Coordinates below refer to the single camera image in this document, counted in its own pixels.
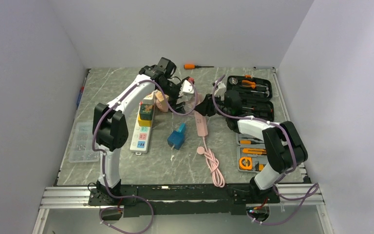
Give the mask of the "black tool case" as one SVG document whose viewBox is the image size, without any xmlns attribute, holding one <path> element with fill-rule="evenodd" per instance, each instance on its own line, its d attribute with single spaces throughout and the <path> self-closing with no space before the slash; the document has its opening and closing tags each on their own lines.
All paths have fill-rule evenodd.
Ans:
<svg viewBox="0 0 374 234">
<path fill-rule="evenodd" d="M 255 82 L 255 89 L 244 88 L 241 86 L 242 80 Z M 242 109 L 245 113 L 252 113 L 257 118 L 267 121 L 274 121 L 274 105 L 270 101 L 273 97 L 273 88 L 270 81 L 251 75 L 236 76 L 227 78 L 227 90 L 236 90 L 239 92 L 242 100 Z"/>
</svg>

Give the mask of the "white power strip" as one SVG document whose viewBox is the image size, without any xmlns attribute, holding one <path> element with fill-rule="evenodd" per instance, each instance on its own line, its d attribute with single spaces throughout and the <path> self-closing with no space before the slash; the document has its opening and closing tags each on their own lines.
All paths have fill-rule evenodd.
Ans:
<svg viewBox="0 0 374 234">
<path fill-rule="evenodd" d="M 152 126 L 151 127 L 140 127 L 136 119 L 133 135 L 131 138 L 131 144 L 130 144 L 131 152 L 135 153 L 136 155 L 142 155 L 148 152 L 151 130 L 152 130 Z"/>
</svg>

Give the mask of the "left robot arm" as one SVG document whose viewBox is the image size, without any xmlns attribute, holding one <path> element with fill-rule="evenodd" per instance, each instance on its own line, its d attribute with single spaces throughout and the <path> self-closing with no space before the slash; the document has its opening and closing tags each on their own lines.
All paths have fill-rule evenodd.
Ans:
<svg viewBox="0 0 374 234">
<path fill-rule="evenodd" d="M 196 94 L 193 78 L 187 77 L 179 83 L 171 81 L 176 68 L 171 60 L 162 57 L 156 65 L 141 68 L 134 81 L 115 99 L 94 108 L 92 150 L 101 156 L 96 188 L 109 205 L 117 203 L 121 196 L 119 162 L 121 148 L 129 137 L 127 116 L 155 90 L 159 90 L 167 102 L 176 102 L 185 86 Z"/>
</svg>

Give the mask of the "light blue cube adapter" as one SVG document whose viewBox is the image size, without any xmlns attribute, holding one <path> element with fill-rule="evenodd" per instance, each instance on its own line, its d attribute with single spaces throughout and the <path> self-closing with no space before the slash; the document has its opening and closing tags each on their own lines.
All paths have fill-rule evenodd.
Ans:
<svg viewBox="0 0 374 234">
<path fill-rule="evenodd" d="M 177 132 L 181 133 L 181 134 L 185 134 L 185 131 L 186 131 L 186 124 L 185 123 L 181 123 Z"/>
</svg>

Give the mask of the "grey tool tray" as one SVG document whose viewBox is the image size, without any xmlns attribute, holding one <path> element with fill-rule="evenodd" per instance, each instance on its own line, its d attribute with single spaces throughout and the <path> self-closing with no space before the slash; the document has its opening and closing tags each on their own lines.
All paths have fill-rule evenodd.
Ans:
<svg viewBox="0 0 374 234">
<path fill-rule="evenodd" d="M 241 172 L 259 173 L 268 163 L 265 144 L 261 139 L 236 134 L 237 163 Z"/>
</svg>

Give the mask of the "pink power strip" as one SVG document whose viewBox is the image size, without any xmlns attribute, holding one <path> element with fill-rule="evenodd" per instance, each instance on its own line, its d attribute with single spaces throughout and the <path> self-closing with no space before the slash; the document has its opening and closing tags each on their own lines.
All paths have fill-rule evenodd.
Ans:
<svg viewBox="0 0 374 234">
<path fill-rule="evenodd" d="M 197 111 L 194 111 L 194 117 L 198 136 L 206 137 L 208 135 L 206 118 Z"/>
</svg>

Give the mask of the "clear plastic screw box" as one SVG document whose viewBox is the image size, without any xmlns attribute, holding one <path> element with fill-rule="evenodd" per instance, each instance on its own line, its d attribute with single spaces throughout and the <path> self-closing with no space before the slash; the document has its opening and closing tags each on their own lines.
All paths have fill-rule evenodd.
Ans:
<svg viewBox="0 0 374 234">
<path fill-rule="evenodd" d="M 70 163 L 97 162 L 100 159 L 100 152 L 92 149 L 93 123 L 78 122 L 75 126 L 72 145 L 68 161 Z"/>
</svg>

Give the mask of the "dark blue cube adapter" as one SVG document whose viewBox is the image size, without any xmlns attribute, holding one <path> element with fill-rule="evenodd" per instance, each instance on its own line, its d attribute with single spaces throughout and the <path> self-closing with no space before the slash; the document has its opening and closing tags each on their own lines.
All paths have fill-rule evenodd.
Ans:
<svg viewBox="0 0 374 234">
<path fill-rule="evenodd" d="M 185 134 L 179 131 L 172 131 L 172 133 L 167 138 L 167 143 L 170 147 L 173 147 L 176 150 L 180 150 L 185 141 Z"/>
</svg>

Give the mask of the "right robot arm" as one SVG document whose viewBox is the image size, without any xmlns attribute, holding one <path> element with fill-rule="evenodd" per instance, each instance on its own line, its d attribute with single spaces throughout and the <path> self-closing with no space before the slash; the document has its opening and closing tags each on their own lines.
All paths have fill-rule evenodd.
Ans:
<svg viewBox="0 0 374 234">
<path fill-rule="evenodd" d="M 238 94 L 228 91 L 227 95 L 230 98 L 221 101 L 207 94 L 194 110 L 209 117 L 220 114 L 226 118 L 230 130 L 263 141 L 267 164 L 251 178 L 249 188 L 251 200 L 261 202 L 274 184 L 308 159 L 308 153 L 293 122 L 277 123 L 257 118 L 245 112 Z"/>
</svg>

